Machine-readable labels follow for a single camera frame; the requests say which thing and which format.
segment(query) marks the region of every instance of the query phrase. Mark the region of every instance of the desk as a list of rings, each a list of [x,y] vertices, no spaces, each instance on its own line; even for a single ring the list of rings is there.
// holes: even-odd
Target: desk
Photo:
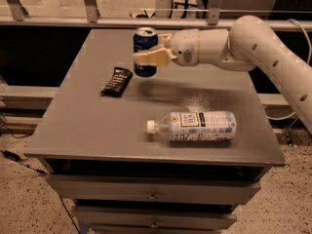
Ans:
[[[133,69],[133,34],[91,31],[25,155],[98,233],[219,233],[265,173],[285,165],[253,83],[246,72],[172,63],[134,75],[121,98],[101,97],[115,66]],[[237,135],[185,143],[146,133],[147,120],[206,110],[232,111]]]

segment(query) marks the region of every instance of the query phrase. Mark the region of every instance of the plastic water bottle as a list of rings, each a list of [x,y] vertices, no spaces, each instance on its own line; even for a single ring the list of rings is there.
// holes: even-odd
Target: plastic water bottle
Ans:
[[[161,120],[147,121],[147,132],[170,141],[231,139],[236,119],[229,111],[171,112]]]

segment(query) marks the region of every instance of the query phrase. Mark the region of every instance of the drawer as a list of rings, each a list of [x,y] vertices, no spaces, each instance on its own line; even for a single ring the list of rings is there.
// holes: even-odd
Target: drawer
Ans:
[[[257,182],[203,179],[48,175],[63,198],[244,205],[260,189]]]
[[[151,227],[120,227],[111,225],[94,224],[90,226],[100,234],[220,234],[219,230],[194,230],[194,229],[164,229]]]
[[[72,213],[88,225],[105,224],[150,229],[227,229],[236,220],[233,214],[175,211],[173,209],[73,207]]]

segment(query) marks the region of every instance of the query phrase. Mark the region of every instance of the speckled floor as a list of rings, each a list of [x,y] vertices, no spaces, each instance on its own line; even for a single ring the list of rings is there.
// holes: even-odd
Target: speckled floor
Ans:
[[[238,221],[224,234],[312,233],[312,137],[305,130],[292,134],[294,147],[277,135],[287,165],[274,168],[261,181],[261,190],[235,210]],[[0,147],[22,157],[28,138],[0,136]],[[36,159],[24,162],[43,169]],[[43,175],[0,156],[0,233],[77,233],[58,194]],[[70,200],[64,200],[68,209]]]

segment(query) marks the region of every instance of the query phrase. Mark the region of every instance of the white bottle cap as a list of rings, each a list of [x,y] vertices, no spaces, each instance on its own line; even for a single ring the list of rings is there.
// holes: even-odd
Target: white bottle cap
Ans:
[[[156,132],[155,132],[155,121],[147,121],[147,132],[149,134],[156,134]]]

